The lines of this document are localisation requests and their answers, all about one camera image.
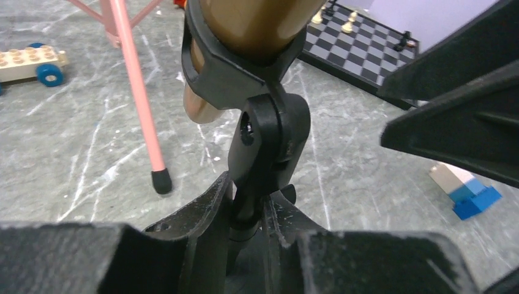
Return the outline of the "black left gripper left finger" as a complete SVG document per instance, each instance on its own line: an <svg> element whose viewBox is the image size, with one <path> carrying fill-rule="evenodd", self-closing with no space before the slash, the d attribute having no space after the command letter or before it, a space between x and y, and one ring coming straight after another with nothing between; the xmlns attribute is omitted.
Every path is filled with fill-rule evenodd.
<svg viewBox="0 0 519 294"><path fill-rule="evenodd" d="M2 293L223 293L233 185L139 231L123 223L1 223Z"/></svg>

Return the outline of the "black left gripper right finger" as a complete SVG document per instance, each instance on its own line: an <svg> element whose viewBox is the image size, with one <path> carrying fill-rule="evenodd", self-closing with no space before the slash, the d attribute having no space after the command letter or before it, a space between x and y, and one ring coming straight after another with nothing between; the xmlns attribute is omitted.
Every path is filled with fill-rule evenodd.
<svg viewBox="0 0 519 294"><path fill-rule="evenodd" d="M433 232L328 231L281 192L263 203L267 293L479 293L463 256Z"/></svg>

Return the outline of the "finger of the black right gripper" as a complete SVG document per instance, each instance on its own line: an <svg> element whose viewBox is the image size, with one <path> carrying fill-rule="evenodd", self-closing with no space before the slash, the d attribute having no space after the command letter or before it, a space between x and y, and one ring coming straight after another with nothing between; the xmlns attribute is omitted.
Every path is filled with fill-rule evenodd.
<svg viewBox="0 0 519 294"><path fill-rule="evenodd" d="M518 187L518 61L390 121L380 144Z"/></svg>
<svg viewBox="0 0 519 294"><path fill-rule="evenodd" d="M377 94L431 101L472 81L518 87L518 1L498 1L475 19L399 68Z"/></svg>

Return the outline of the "black microphone stand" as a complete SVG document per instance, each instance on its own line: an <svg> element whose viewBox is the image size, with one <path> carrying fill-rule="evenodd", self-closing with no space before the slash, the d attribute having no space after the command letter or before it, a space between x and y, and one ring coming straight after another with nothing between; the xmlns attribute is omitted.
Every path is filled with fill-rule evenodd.
<svg viewBox="0 0 519 294"><path fill-rule="evenodd" d="M288 185L309 135L308 104L282 86L304 47L307 25L274 59L258 63L219 41L204 20L200 1L189 1L185 7L181 56L190 95L217 110L241 111L228 155L228 172L237 189L229 270L257 231L263 198Z"/></svg>

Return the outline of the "gold microphone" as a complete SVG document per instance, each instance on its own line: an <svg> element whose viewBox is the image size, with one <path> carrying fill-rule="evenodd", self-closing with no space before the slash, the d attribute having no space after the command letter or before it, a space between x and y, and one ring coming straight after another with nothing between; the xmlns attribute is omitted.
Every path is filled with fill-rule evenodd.
<svg viewBox="0 0 519 294"><path fill-rule="evenodd" d="M204 20L229 51L267 63L307 25L324 1L200 1Z"/></svg>

